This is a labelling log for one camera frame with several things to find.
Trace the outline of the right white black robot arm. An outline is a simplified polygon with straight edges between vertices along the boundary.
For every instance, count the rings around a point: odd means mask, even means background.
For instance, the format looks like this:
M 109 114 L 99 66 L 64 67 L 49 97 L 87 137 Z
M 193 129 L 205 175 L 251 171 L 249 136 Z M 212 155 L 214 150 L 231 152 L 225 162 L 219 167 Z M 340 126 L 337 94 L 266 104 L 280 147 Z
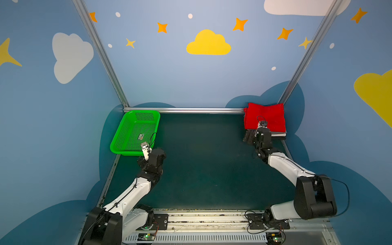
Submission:
M 289 219 L 313 219 L 337 214 L 331 179 L 301 167 L 273 147 L 271 131 L 266 127 L 247 130 L 244 142 L 255 147 L 257 156 L 276 169 L 296 188 L 292 201 L 275 204 L 264 211 L 262 222 L 267 228 L 278 228 Z

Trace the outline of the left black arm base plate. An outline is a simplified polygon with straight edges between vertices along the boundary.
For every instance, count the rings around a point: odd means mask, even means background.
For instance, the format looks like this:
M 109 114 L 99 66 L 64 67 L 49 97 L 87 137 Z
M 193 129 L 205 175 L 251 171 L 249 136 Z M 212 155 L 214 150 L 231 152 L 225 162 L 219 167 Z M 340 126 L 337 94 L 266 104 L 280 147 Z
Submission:
M 168 227 L 168 214 L 154 214 L 154 216 L 148 215 L 146 223 L 138 228 L 138 231 L 155 231 L 155 230 L 167 230 Z

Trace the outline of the red t shirt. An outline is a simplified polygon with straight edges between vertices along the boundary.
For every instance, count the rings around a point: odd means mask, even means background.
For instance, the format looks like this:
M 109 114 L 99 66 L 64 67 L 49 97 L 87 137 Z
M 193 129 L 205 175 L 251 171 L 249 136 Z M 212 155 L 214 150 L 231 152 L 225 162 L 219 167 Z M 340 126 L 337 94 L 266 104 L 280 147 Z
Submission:
M 286 132 L 283 104 L 262 106 L 249 103 L 248 107 L 244 108 L 244 112 L 244 128 L 246 130 L 256 130 L 259 122 L 265 121 L 267 128 L 272 133 Z

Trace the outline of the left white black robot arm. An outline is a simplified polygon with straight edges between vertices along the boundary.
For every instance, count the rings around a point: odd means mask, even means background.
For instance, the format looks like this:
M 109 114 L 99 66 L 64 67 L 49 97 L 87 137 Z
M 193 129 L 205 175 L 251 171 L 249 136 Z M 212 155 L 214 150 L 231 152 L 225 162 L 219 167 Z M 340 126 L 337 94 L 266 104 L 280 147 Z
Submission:
M 166 153 L 153 149 L 148 159 L 137 161 L 141 171 L 131 185 L 103 208 L 95 207 L 87 216 L 78 244 L 121 245 L 137 229 L 150 229 L 154 223 L 153 208 L 139 204 L 159 182 Z

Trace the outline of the green plastic mesh basket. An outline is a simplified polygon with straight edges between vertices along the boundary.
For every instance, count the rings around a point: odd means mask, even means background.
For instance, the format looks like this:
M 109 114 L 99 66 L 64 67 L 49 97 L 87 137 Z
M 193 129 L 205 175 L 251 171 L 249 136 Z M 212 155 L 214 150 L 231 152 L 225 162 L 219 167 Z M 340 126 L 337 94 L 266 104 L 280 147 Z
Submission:
M 160 113 L 153 110 L 125 113 L 110 144 L 111 152 L 123 156 L 142 156 L 143 142 L 147 142 L 151 148 L 154 146 L 160 118 Z M 144 134 L 143 140 L 138 140 L 140 134 Z

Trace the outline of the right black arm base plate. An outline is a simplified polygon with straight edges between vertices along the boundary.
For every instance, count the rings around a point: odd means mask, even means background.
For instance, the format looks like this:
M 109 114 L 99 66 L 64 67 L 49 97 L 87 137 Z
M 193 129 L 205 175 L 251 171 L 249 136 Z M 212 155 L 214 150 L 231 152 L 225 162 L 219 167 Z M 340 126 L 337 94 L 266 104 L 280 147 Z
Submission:
M 249 222 L 249 228 L 251 230 L 290 229 L 290 225 L 287 220 L 277 220 L 268 213 L 247 213 L 245 217 Z

